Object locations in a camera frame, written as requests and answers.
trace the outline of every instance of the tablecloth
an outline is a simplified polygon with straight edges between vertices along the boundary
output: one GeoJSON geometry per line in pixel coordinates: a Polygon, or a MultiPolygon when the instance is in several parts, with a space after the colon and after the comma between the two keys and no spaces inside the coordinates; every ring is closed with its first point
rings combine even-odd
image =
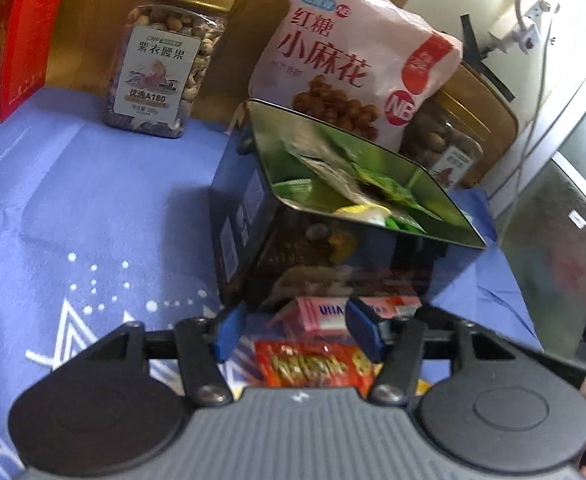
{"type": "MultiPolygon", "coordinates": [[[[191,121],[181,139],[100,122],[102,101],[41,89],[0,124],[0,479],[22,468],[7,434],[11,403],[33,382],[122,322],[148,330],[220,305],[208,186],[223,126],[191,121]]],[[[441,306],[537,344],[515,279],[494,240],[486,197],[456,193],[490,248],[439,297],[441,306]]],[[[249,323],[259,332],[260,318],[249,323]]],[[[179,391],[172,363],[151,374],[179,391]]],[[[258,377],[243,338],[230,383],[258,377]]],[[[445,364],[425,368],[446,374],[445,364]]]]}

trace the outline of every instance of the pink object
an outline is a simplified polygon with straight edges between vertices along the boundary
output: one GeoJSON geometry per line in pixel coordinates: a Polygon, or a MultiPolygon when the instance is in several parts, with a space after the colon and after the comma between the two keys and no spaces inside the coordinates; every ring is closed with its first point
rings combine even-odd
{"type": "MultiPolygon", "coordinates": [[[[384,318],[412,315],[421,306],[417,296],[361,298],[384,318]]],[[[289,340],[305,341],[316,336],[347,336],[344,306],[348,298],[297,298],[280,310],[274,322],[282,322],[289,340]]]]}
{"type": "Polygon", "coordinates": [[[250,96],[397,151],[404,126],[459,66],[461,42],[390,0],[288,3],[255,66],[250,96]],[[310,88],[318,76],[330,89],[310,88]],[[356,107],[343,120],[346,99],[356,107]],[[361,105],[368,111],[359,114],[361,105]]]}

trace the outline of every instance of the open container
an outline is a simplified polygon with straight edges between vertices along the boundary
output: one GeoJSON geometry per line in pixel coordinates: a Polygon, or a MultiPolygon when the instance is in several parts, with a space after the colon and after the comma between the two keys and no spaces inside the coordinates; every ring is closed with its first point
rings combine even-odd
{"type": "Polygon", "coordinates": [[[486,248],[433,178],[409,159],[330,124],[258,100],[244,103],[210,188],[215,270],[224,305],[276,310],[297,296],[394,296],[430,301],[486,248]],[[426,234],[336,216],[351,202],[291,155],[282,138],[312,131],[361,167],[407,187],[442,220],[411,213],[426,234]],[[297,190],[281,182],[298,180],[297,190]],[[292,193],[308,193],[304,205],[292,193]]]}

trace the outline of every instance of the metal bolt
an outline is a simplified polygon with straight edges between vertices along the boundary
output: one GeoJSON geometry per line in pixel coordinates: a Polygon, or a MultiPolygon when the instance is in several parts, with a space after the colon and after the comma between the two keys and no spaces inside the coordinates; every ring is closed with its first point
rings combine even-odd
{"type": "Polygon", "coordinates": [[[401,388],[392,384],[380,384],[373,389],[371,397],[373,397],[375,402],[379,402],[380,404],[394,405],[404,399],[404,392],[401,388]]]}
{"type": "Polygon", "coordinates": [[[211,404],[221,404],[228,400],[228,394],[219,386],[205,384],[196,393],[196,399],[200,404],[210,406],[211,404]]]}

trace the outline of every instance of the jar label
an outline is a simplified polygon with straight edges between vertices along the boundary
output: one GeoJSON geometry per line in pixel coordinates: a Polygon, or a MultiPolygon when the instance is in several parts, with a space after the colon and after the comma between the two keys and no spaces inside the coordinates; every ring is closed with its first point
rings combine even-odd
{"type": "Polygon", "coordinates": [[[473,157],[449,146],[428,172],[443,189],[448,190],[460,181],[473,163],[473,157]]]}
{"type": "Polygon", "coordinates": [[[151,27],[135,27],[128,41],[113,110],[173,123],[201,40],[151,27]]]}

